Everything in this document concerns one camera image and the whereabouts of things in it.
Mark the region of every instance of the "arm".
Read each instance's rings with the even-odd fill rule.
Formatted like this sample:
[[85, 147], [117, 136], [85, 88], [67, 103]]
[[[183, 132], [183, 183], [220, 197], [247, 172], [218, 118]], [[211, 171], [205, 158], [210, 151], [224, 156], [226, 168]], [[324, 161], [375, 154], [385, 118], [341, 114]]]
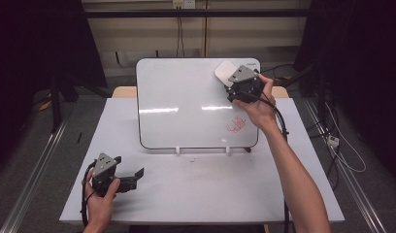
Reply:
[[113, 200], [116, 197], [116, 191], [119, 188], [120, 180], [118, 178], [114, 179], [105, 197], [100, 197], [96, 192], [93, 193], [94, 189], [89, 183], [91, 175], [92, 171], [86, 176], [85, 198], [87, 199], [88, 205], [88, 226], [83, 233], [101, 233], [105, 232], [110, 225], [113, 215]]
[[[275, 105], [274, 96], [271, 94], [274, 82], [261, 75], [260, 78], [265, 83], [265, 95]], [[280, 175], [283, 196], [292, 214], [297, 232], [330, 232], [328, 215], [319, 189], [281, 135], [274, 110], [260, 101], [248, 104], [234, 100], [234, 104], [247, 112], [252, 123], [265, 134], [268, 140]]]

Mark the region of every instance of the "whiteboard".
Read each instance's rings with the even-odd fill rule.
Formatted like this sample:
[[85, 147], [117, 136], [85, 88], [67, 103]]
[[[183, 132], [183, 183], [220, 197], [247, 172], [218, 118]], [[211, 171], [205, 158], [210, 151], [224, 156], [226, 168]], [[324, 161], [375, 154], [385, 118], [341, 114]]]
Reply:
[[147, 149], [250, 148], [258, 129], [227, 100], [215, 69], [225, 60], [260, 69], [255, 58], [146, 58], [137, 63], [141, 145]]

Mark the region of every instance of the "clip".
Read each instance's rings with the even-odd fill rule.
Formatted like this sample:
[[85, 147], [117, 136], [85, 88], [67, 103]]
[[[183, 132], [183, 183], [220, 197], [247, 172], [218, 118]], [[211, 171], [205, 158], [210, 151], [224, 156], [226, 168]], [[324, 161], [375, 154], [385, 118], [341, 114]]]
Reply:
[[225, 153], [226, 153], [227, 156], [230, 156], [231, 155], [231, 148], [230, 147], [226, 147], [225, 148]]

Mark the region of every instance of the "wall outlet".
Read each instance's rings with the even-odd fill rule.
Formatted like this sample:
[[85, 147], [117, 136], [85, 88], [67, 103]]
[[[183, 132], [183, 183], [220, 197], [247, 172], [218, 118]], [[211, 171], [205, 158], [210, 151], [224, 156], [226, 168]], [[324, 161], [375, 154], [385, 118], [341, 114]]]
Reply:
[[183, 0], [184, 9], [195, 9], [195, 0]]
[[183, 8], [183, 0], [173, 0], [174, 9], [182, 9]]

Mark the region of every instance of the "hand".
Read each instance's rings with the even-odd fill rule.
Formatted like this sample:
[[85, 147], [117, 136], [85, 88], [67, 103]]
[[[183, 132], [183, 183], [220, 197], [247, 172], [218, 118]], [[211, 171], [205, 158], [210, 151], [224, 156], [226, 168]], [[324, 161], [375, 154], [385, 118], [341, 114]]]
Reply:
[[[276, 105], [275, 98], [272, 95], [274, 81], [264, 77], [261, 74], [259, 74], [259, 79], [261, 79], [261, 81], [265, 84], [263, 89], [264, 94], [262, 94], [260, 97], [271, 102], [271, 104]], [[271, 106], [259, 100], [251, 104], [241, 100], [234, 100], [233, 103], [246, 111], [252, 123], [256, 127], [260, 128], [264, 133], [278, 128], [275, 111]]]
[[113, 215], [113, 200], [116, 197], [116, 191], [119, 188], [120, 180], [115, 178], [108, 188], [105, 197], [100, 197], [94, 192], [89, 181], [92, 177], [92, 170], [86, 176], [85, 198], [88, 205], [88, 226], [84, 232], [105, 232], [111, 222]]

